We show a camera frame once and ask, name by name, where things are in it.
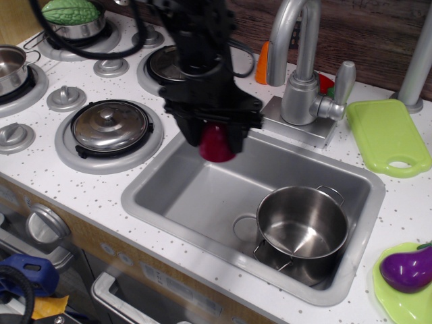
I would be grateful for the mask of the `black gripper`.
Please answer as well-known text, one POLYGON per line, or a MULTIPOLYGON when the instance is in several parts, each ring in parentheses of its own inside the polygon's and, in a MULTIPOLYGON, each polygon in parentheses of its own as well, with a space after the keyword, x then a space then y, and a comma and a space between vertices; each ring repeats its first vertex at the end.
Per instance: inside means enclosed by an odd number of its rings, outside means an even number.
POLYGON ((161 82, 159 96, 172 114, 186 141, 199 146, 205 122, 227 124, 227 141, 232 153, 242 152, 250 128, 263 123, 262 102, 240 89, 226 70, 179 82, 161 82))

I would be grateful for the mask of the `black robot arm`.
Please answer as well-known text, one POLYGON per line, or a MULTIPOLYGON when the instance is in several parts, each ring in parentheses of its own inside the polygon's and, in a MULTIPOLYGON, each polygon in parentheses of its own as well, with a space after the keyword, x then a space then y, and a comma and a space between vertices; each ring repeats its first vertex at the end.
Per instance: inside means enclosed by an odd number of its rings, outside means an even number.
POLYGON ((225 1, 149 1, 173 39, 180 82, 160 82, 165 110, 192 146, 210 123, 225 126, 231 152, 241 153, 251 128, 261 128, 262 102, 241 90, 230 51, 234 14, 225 1))

